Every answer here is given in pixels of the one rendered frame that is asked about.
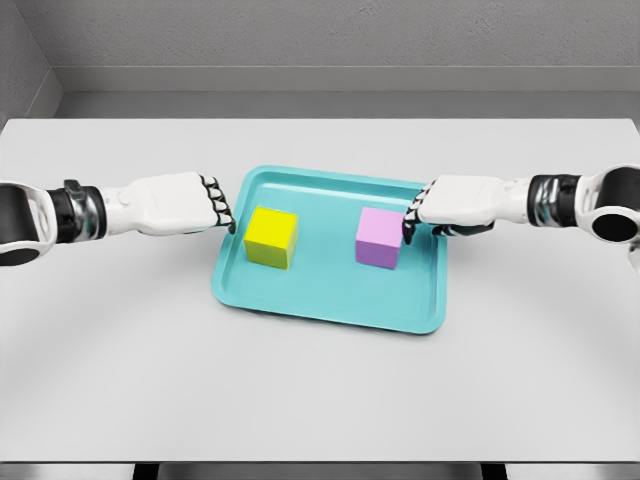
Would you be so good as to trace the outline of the yellow cube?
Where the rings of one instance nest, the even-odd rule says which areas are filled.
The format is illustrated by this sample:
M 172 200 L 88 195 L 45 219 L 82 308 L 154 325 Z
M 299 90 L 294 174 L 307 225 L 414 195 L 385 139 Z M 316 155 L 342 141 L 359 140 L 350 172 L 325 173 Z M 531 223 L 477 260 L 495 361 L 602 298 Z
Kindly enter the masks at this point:
M 243 241 L 250 262 L 287 270 L 298 240 L 298 217 L 257 206 Z

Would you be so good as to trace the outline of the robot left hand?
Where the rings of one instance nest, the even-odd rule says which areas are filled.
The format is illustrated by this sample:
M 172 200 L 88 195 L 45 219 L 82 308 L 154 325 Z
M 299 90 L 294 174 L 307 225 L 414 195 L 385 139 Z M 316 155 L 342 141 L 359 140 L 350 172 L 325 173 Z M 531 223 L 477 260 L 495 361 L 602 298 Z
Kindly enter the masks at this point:
M 219 181 L 196 172 L 167 174 L 134 181 L 127 188 L 131 219 L 137 231 L 152 236 L 198 233 L 236 221 Z

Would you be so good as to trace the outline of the teal rectangular tray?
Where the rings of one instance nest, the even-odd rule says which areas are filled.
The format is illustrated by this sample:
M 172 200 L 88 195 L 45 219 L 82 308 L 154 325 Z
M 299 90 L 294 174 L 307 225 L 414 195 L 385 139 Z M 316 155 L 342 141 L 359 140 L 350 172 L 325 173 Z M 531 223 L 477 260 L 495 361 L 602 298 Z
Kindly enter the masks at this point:
M 420 184 L 263 165 L 244 178 L 237 231 L 226 235 L 211 280 L 213 295 L 238 308 L 336 323 L 429 334 L 444 322 L 447 240 L 420 225 L 395 269 L 355 259 L 365 207 L 404 213 Z M 299 238 L 289 269 L 247 259 L 243 236 L 256 207 L 297 215 Z

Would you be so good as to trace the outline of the pink cube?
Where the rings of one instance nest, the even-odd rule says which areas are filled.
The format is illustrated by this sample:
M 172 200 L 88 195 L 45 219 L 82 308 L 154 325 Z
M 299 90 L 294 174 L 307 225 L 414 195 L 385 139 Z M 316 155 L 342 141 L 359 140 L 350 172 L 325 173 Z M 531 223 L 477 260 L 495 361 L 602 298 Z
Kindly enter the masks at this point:
M 403 218 L 401 212 L 364 207 L 355 237 L 355 260 L 395 269 L 403 243 Z

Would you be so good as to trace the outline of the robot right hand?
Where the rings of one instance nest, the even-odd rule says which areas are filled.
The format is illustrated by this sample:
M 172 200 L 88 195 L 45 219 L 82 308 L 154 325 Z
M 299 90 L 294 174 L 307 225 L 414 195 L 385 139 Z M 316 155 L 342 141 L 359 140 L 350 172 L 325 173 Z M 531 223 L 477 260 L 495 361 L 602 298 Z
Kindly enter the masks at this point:
M 439 236 L 472 236 L 491 231 L 497 219 L 495 177 L 443 175 L 425 185 L 409 205 L 402 235 L 410 245 L 420 224 Z

